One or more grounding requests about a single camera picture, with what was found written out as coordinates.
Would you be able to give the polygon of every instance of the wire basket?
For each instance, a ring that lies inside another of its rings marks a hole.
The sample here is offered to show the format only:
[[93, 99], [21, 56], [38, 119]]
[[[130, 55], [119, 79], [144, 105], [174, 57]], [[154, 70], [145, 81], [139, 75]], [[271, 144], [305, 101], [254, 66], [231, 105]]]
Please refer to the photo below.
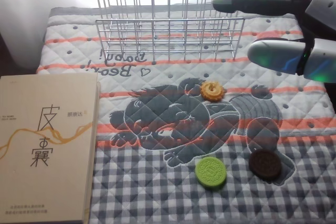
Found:
[[103, 55], [153, 59], [235, 58], [244, 19], [213, 10], [211, 0], [98, 0]]

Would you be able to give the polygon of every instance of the orange stripe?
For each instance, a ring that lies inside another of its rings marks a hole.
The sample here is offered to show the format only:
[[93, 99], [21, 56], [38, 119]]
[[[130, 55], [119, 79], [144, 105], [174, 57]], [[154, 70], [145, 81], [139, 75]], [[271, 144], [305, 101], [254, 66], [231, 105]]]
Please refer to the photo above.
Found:
[[[286, 34], [286, 31], [279, 31], [279, 30], [272, 30], [272, 31], [268, 31], [268, 32], [272, 32], [277, 34], [278, 36], [282, 36], [284, 34]], [[263, 34], [265, 33], [264, 31], [261, 32], [252, 32], [252, 31], [244, 31], [241, 33], [242, 36], [258, 36], [259, 34]], [[200, 34], [202, 33], [198, 33], [198, 34], [187, 34], [188, 37], [199, 37]], [[239, 36], [240, 33], [231, 33], [231, 36]], [[290, 34], [296, 34], [296, 35], [302, 35], [301, 31], [290, 31]], [[219, 33], [203, 33], [202, 37], [218, 37]], [[222, 33], [221, 36], [229, 36], [229, 32], [225, 32]], [[170, 36], [169, 35], [157, 35], [158, 38], [183, 38], [184, 34], [182, 33], [171, 33]], [[151, 35], [148, 36], [142, 36], [142, 37], [138, 37], [138, 39], [152, 39]], [[88, 41], [89, 37], [75, 37], [75, 38], [69, 38], [69, 39], [49, 39], [45, 42], [45, 45], [47, 44], [52, 44], [52, 43], [63, 43], [63, 42], [74, 42], [74, 41]], [[99, 37], [93, 37], [90, 38], [91, 41], [99, 41]], [[135, 40], [135, 36], [131, 36], [131, 37], [125, 37], [125, 38], [106, 38], [106, 37], [102, 37], [102, 40], [127, 40], [127, 39], [131, 39], [131, 40]]]
[[[280, 137], [279, 143], [290, 143], [290, 142], [308, 142], [311, 143], [312, 140], [320, 143], [326, 143], [329, 140], [335, 141], [336, 140], [336, 135], [331, 135], [331, 136], [288, 136], [288, 137]], [[188, 144], [196, 143], [199, 141], [206, 141], [202, 138], [196, 139]], [[246, 137], [245, 136], [238, 136], [238, 135], [231, 135], [227, 139], [226, 143], [228, 142], [245, 142]], [[111, 147], [111, 148], [124, 148], [126, 146], [134, 146], [134, 147], [140, 147], [140, 141], [137, 140], [134, 144], [126, 143], [122, 146], [115, 146], [112, 145], [112, 142], [110, 140], [105, 140], [105, 141], [97, 141], [96, 142], [96, 147]]]
[[[247, 125], [253, 119], [241, 119], [240, 124]], [[324, 129], [326, 127], [336, 127], [336, 118], [312, 118], [312, 119], [283, 119], [280, 130], [303, 130], [311, 129], [310, 123], [314, 124], [314, 129]], [[119, 133], [111, 124], [98, 124], [98, 133]]]
[[[241, 57], [238, 59], [225, 59], [225, 62], [242, 62], [242, 61], [248, 61], [247, 57]], [[209, 63], [209, 62], [219, 62], [222, 63], [221, 59], [203, 59], [203, 60], [158, 60], [156, 64], [188, 64], [188, 63]], [[152, 65], [152, 61], [145, 61], [145, 62], [114, 62], [113, 67], [123, 67], [127, 65], [134, 65], [134, 66], [149, 66]], [[41, 66], [36, 70], [36, 73], [39, 73], [40, 71], [44, 69], [50, 69], [50, 68], [65, 68], [65, 69], [74, 69], [74, 68], [80, 68], [83, 65], [68, 65], [68, 64], [50, 64]], [[105, 64], [90, 64], [90, 68], [109, 68], [112, 66], [106, 66]]]
[[[226, 93], [251, 93], [251, 88], [228, 88]], [[322, 86], [308, 86], [303, 87], [304, 92], [310, 91], [323, 91], [326, 92], [326, 89]], [[276, 89], [270, 89], [271, 93], [283, 93], [283, 92], [299, 92], [297, 87], [282, 87]], [[100, 98], [109, 98], [109, 97], [130, 97], [134, 96], [133, 91], [119, 91], [119, 92], [110, 92], [110, 93], [100, 93]]]

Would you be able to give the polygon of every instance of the cartoon bear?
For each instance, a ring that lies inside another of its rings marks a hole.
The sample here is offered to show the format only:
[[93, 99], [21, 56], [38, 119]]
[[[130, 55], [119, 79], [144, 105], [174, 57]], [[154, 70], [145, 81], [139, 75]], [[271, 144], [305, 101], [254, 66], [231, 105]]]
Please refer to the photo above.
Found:
[[295, 166], [277, 150], [282, 116], [269, 90], [254, 86], [251, 94], [206, 104], [200, 93], [203, 82], [188, 78], [178, 86], [134, 92], [125, 111], [110, 114], [111, 125], [119, 130], [111, 145], [121, 147], [139, 141], [145, 149], [165, 150], [164, 160], [175, 167], [218, 150], [233, 133], [244, 135], [250, 152], [267, 148], [279, 155], [282, 174], [273, 183], [283, 185]]

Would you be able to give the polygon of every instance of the checkered pattern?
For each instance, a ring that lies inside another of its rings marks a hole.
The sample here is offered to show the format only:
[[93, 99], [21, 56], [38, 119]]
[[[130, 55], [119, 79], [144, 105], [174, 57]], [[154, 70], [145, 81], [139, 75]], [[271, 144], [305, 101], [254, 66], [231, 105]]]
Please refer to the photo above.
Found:
[[[46, 41], [76, 37], [97, 37], [94, 20], [99, 16], [63, 15], [49, 20]], [[283, 38], [301, 37], [292, 18], [267, 18], [246, 15], [244, 31], [288, 31]], [[242, 36], [237, 59], [246, 57], [248, 45], [257, 37]], [[100, 43], [68, 41], [49, 43], [43, 48], [41, 66], [52, 64], [101, 64]], [[203, 54], [204, 59], [213, 54]], [[166, 56], [157, 55], [157, 61]], [[218, 80], [225, 88], [251, 88], [256, 84], [270, 89], [322, 87], [303, 77], [275, 73], [249, 61], [192, 64], [156, 64], [146, 66], [151, 73], [141, 76], [141, 68], [131, 77], [102, 76], [101, 92], [137, 91], [164, 84], [179, 84], [186, 78]], [[39, 73], [84, 72], [82, 68], [43, 68]], [[237, 94], [226, 94], [229, 101]], [[125, 110], [130, 97], [100, 100], [98, 141], [108, 141], [109, 115]], [[248, 168], [250, 150], [241, 136], [226, 141], [214, 153], [227, 167], [225, 185], [217, 191], [204, 189], [195, 177], [195, 165], [167, 166], [163, 151], [142, 147], [116, 148], [99, 145], [96, 150], [92, 185], [90, 223], [230, 223], [230, 224], [334, 224], [336, 223], [336, 129], [330, 125], [334, 110], [322, 90], [274, 93], [272, 101], [284, 122], [277, 150], [295, 166], [295, 172], [282, 186], [268, 184]], [[286, 123], [286, 120], [297, 119]]]

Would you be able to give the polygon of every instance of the quilted fabric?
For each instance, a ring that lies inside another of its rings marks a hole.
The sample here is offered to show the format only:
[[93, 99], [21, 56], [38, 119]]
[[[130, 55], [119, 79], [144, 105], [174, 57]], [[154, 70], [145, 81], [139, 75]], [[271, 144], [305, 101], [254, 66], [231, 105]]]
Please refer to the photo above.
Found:
[[[90, 223], [336, 223], [336, 118], [323, 84], [246, 57], [257, 38], [301, 31], [291, 17], [245, 17], [235, 61], [115, 56], [114, 67], [104, 64], [98, 16], [50, 17], [38, 74], [95, 71], [101, 83]], [[202, 99], [204, 80], [227, 90], [221, 102]], [[272, 183], [248, 168], [261, 147], [281, 159]], [[197, 182], [204, 156], [227, 167], [217, 191]]]

